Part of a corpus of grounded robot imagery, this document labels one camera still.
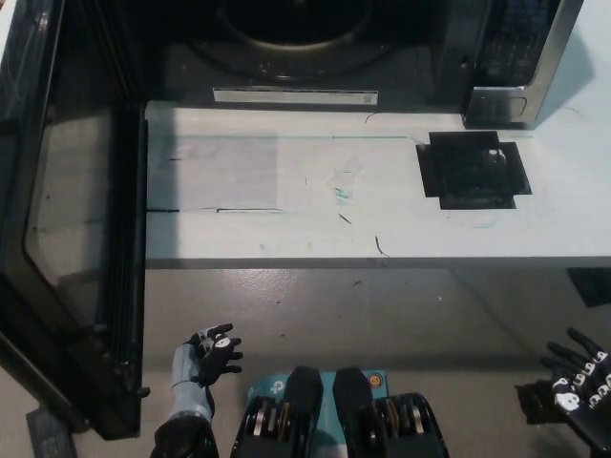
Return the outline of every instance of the sticker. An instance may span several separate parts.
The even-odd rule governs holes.
[[[384,377],[382,377],[377,372],[373,372],[369,374],[367,377],[367,380],[369,382],[369,386],[371,386],[371,388],[374,388],[374,389],[379,388],[380,386],[384,384]]]
[[[311,105],[378,104],[377,91],[311,91],[275,88],[215,88],[217,102],[225,103],[302,103]]]

